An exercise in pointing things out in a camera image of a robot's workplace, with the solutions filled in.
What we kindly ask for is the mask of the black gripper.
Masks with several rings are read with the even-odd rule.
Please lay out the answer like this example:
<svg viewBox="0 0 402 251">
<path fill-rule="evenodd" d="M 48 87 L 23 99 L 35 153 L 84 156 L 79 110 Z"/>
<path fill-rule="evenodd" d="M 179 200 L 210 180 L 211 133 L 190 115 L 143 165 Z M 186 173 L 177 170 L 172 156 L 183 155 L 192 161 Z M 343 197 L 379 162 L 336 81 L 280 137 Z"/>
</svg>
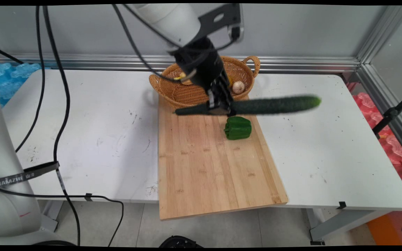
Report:
<svg viewBox="0 0 402 251">
<path fill-rule="evenodd" d="M 170 55 L 186 76 L 195 71 L 190 81 L 207 91 L 207 114 L 236 116 L 224 64 L 208 37 L 170 52 Z"/>
</svg>

